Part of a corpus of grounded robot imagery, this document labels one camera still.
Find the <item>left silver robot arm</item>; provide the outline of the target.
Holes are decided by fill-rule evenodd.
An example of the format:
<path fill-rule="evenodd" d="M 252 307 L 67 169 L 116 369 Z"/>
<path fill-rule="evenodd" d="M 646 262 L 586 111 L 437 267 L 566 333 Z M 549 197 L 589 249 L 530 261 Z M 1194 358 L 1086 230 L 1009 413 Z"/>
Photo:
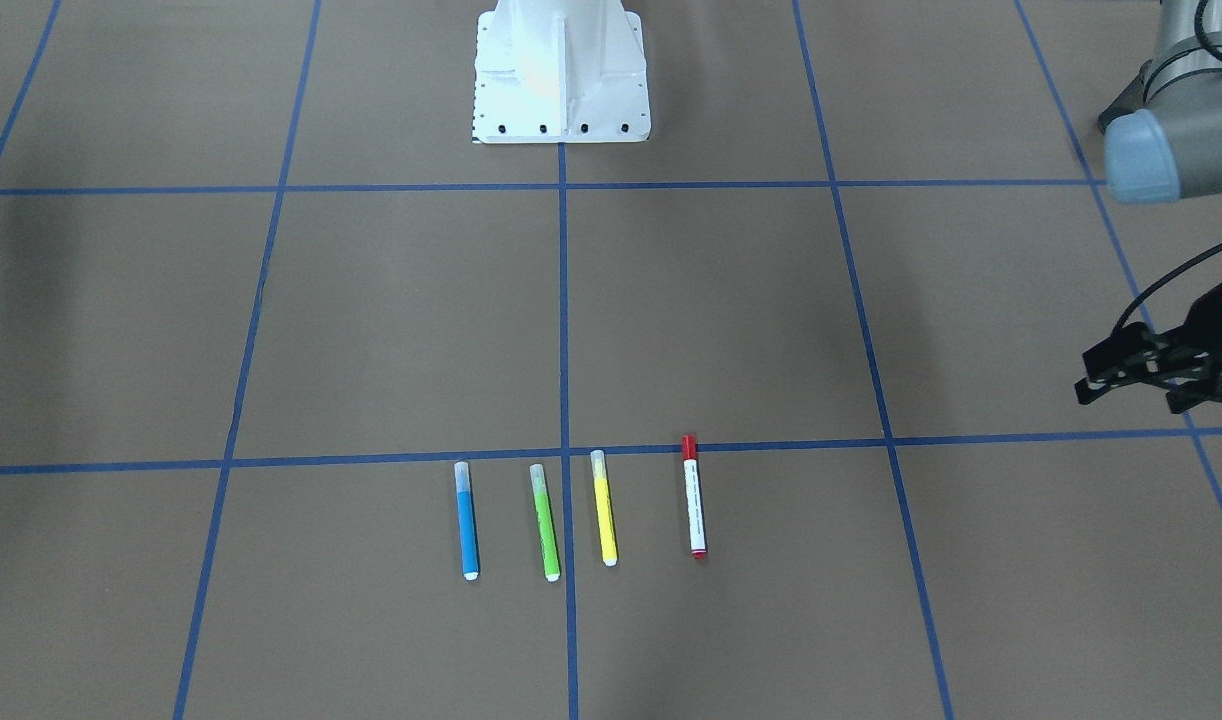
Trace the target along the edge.
<path fill-rule="evenodd" d="M 1222 1 L 1161 2 L 1152 57 L 1097 123 L 1114 200 L 1143 205 L 1222 196 Z M 1136 293 L 1108 336 L 1083 352 L 1085 373 L 1074 384 L 1079 403 L 1149 386 L 1165 392 L 1173 414 L 1222 405 L 1222 282 L 1193 301 L 1169 331 L 1136 320 L 1158 290 L 1220 252 L 1222 242 Z"/>

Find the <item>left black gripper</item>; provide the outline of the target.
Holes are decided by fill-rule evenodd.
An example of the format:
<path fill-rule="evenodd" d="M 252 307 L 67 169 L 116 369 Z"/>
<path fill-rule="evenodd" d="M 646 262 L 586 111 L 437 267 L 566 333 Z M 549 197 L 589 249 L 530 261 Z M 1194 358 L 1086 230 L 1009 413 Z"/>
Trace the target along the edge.
<path fill-rule="evenodd" d="M 1079 405 L 1090 405 L 1114 389 L 1160 389 L 1169 414 L 1184 414 L 1202 403 L 1222 403 L 1222 284 L 1193 302 L 1178 329 L 1180 345 L 1206 354 L 1205 366 L 1187 364 L 1169 332 L 1154 332 L 1143 321 L 1114 328 L 1081 354 L 1088 375 L 1074 383 Z"/>

